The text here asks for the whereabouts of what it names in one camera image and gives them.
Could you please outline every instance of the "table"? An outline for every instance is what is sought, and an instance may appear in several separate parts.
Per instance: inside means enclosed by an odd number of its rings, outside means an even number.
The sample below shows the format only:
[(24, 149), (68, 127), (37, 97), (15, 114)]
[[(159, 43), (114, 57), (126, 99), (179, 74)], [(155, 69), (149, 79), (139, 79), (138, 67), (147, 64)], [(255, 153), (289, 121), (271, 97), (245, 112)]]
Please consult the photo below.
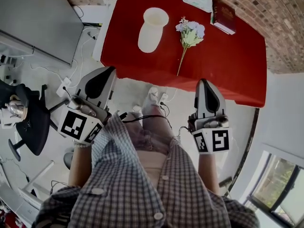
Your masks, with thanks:
[[(158, 7), (169, 15), (161, 41), (152, 53), (137, 46), (143, 13)], [(204, 40), (187, 50), (176, 76), (183, 48), (175, 30), (182, 16), (205, 26)], [(237, 32), (227, 35), (210, 24), (210, 13), (182, 0), (117, 0), (104, 39), (101, 62), (115, 66), (119, 78), (195, 91), (201, 78), (216, 85), (226, 99), (263, 107), (266, 97), (264, 38), (240, 18)]]

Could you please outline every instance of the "red book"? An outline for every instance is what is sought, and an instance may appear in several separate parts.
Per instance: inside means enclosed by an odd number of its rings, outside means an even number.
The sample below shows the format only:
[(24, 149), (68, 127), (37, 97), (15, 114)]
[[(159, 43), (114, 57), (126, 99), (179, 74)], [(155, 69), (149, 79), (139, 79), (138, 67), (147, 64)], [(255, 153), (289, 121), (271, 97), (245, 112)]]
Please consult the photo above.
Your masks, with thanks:
[(236, 13), (232, 7), (219, 1), (213, 0), (213, 25), (233, 35), (236, 32)]

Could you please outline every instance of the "white vase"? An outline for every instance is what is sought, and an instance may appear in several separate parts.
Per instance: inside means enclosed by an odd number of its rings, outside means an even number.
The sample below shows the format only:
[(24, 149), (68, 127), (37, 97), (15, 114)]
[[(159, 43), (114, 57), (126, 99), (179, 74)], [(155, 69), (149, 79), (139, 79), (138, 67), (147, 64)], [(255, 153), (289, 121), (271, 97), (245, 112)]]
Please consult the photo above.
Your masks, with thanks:
[(143, 14), (144, 23), (138, 37), (138, 47), (141, 51), (153, 52), (161, 38), (162, 28), (168, 24), (168, 14), (159, 8), (149, 8)]

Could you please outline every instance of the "window frame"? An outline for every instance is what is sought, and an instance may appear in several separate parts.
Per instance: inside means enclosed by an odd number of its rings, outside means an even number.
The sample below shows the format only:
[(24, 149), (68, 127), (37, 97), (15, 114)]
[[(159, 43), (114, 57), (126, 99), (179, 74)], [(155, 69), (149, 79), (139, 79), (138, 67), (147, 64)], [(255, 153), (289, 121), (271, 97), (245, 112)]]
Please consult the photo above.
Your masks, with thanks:
[(286, 221), (285, 219), (283, 219), (282, 217), (280, 217), (278, 214), (276, 214), (275, 210), (278, 208), (278, 206), (280, 206), (280, 204), (284, 201), (284, 199), (288, 195), (289, 191), (293, 188), (295, 180), (298, 177), (300, 170), (302, 169), (300, 166), (295, 165), (293, 173), (291, 174), (286, 186), (284, 187), (279, 198), (275, 201), (275, 203), (273, 204), (273, 206), (271, 208), (269, 208), (266, 204), (264, 204), (262, 201), (260, 201), (259, 199), (257, 199), (256, 197), (253, 196), (254, 191), (260, 184), (260, 182), (264, 176), (264, 173), (267, 170), (267, 167), (270, 163), (271, 158), (272, 158), (272, 154), (270, 153), (267, 158), (267, 161), (265, 163), (265, 166), (263, 167), (263, 170), (262, 170), (260, 176), (258, 177), (257, 182), (255, 183), (251, 193), (248, 195), (246, 201), (244, 202), (244, 205), (247, 201), (249, 201), (254, 206), (256, 206), (256, 208), (258, 208), (260, 211), (262, 211), (265, 215), (267, 215), (270, 219), (272, 219), (275, 223), (277, 223), (281, 227), (292, 228), (294, 226), (292, 224), (290, 224), (288, 221)]

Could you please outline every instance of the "brick wall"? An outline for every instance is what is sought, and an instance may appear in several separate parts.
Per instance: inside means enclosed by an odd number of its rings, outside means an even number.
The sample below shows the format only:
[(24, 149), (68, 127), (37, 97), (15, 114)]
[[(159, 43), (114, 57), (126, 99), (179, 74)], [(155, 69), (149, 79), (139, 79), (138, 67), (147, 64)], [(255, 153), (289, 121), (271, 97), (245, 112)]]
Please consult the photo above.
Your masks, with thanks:
[[(69, 0), (103, 5), (102, 0)], [(274, 73), (304, 72), (304, 0), (223, 0), (266, 40), (267, 67)]]

